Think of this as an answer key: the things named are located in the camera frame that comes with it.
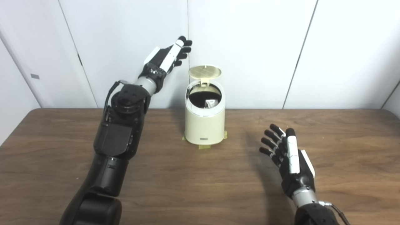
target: trash can lid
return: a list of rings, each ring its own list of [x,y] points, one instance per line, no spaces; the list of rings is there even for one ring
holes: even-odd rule
[[[215,79],[221,75],[221,70],[215,66],[202,65],[190,68],[189,75],[194,79]]]

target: white panel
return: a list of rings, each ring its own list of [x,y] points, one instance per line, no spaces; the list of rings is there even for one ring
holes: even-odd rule
[[[136,81],[156,46],[168,47],[188,34],[186,0],[60,2],[100,107],[116,80]],[[184,60],[167,76],[150,107],[183,106],[187,71]]]
[[[0,32],[43,107],[96,107],[58,1],[0,1]]]
[[[221,68],[227,108],[282,108],[315,2],[189,1],[190,66]]]
[[[400,1],[319,1],[285,108],[380,108],[399,62]]]
[[[0,40],[0,145],[39,104]]]
[[[397,87],[390,96],[383,109],[389,110],[400,119],[400,88]]]

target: yellow tape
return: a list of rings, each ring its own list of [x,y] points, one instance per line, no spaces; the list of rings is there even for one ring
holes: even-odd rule
[[[199,149],[210,149],[211,145],[199,145]]]
[[[228,132],[225,131],[224,132],[224,139],[227,139],[227,138],[228,138]],[[186,141],[185,135],[183,135],[182,141]],[[211,145],[199,145],[199,149],[210,149],[210,148],[211,148]]]

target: robotic arm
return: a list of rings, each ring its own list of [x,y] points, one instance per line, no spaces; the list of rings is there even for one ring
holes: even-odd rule
[[[62,215],[60,225],[118,225],[120,194],[129,160],[135,156],[151,96],[159,92],[165,77],[180,66],[192,41],[181,36],[173,45],[156,49],[147,57],[135,84],[120,80],[108,92],[103,116],[94,140],[94,159],[81,188]],[[119,84],[121,91],[108,100]]]
[[[337,211],[344,224],[350,225],[346,217],[330,202],[318,201],[315,195],[315,171],[305,150],[297,148],[294,130],[288,128],[284,132],[275,124],[265,130],[261,142],[269,148],[260,147],[260,152],[268,155],[279,168],[282,177],[282,188],[297,208],[295,225],[338,225],[336,217],[330,209]]]

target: wooden table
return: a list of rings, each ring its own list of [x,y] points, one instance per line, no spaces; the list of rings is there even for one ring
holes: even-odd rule
[[[58,224],[88,172],[101,113],[26,116],[0,148],[0,224]],[[388,111],[227,110],[228,139],[199,150],[182,141],[184,111],[167,109],[146,116],[119,196],[120,224],[293,224],[278,169],[258,152],[270,123],[296,130],[317,197],[352,225],[400,224],[400,121]]]

